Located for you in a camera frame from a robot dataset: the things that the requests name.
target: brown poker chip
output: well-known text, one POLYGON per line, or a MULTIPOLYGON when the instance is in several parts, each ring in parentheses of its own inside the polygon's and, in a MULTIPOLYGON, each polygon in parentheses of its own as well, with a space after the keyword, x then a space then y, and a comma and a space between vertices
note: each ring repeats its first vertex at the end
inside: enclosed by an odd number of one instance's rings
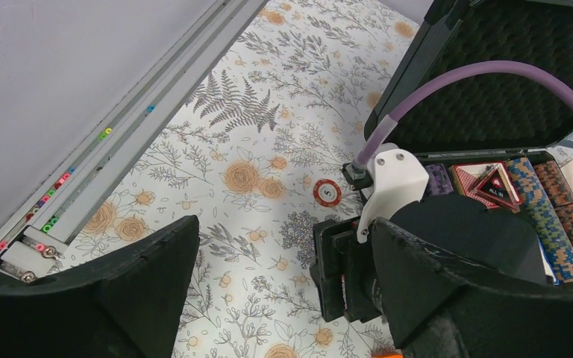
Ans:
POLYGON ((342 190, 330 179, 321 179, 313 187, 313 197, 323 207, 335 207, 342 200, 342 190))

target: white wall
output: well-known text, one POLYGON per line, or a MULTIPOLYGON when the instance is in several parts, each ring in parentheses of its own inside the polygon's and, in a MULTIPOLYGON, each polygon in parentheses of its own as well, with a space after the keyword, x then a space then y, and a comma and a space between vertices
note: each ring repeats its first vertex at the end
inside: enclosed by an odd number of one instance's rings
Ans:
POLYGON ((379 0, 390 9, 421 24, 433 0, 379 0))
POLYGON ((0 0, 0 225, 215 0, 0 0))

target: bolt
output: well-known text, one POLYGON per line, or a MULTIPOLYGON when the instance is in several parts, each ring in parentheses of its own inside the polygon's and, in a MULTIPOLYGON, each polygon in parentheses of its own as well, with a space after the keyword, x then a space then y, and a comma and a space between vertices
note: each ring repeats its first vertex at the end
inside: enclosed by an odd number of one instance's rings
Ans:
POLYGON ((32 271, 27 271, 21 276, 21 281, 25 283, 30 283, 33 280, 36 280, 36 275, 32 271))
POLYGON ((57 250, 54 246, 47 246, 45 250, 41 253, 43 257, 46 259, 51 259, 52 257, 56 256, 57 250))

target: floral wallpaper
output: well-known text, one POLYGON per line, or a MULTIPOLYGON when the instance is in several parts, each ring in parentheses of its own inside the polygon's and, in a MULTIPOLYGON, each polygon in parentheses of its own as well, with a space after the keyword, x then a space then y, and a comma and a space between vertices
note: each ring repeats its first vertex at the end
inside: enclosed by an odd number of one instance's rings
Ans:
POLYGON ((370 357, 376 319, 324 322, 308 273, 313 224, 358 215, 339 171, 418 25, 376 0, 276 0, 71 244, 55 270, 130 245, 185 215, 201 247, 174 358, 370 357), (342 188, 333 208, 313 186, 342 188))

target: fern print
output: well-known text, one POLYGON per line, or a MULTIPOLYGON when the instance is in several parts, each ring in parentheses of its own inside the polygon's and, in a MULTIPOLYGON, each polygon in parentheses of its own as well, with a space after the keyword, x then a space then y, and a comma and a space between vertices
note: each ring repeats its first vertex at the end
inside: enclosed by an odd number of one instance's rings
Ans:
POLYGON ((260 133, 265 125, 273 131, 280 105, 272 107, 271 90, 260 99, 249 81, 246 78, 242 81, 241 89, 225 70, 221 71, 220 82, 210 73, 188 98, 186 106, 192 106, 192 112, 201 119, 212 117, 210 127, 225 123, 225 133, 245 126, 255 126, 260 133))

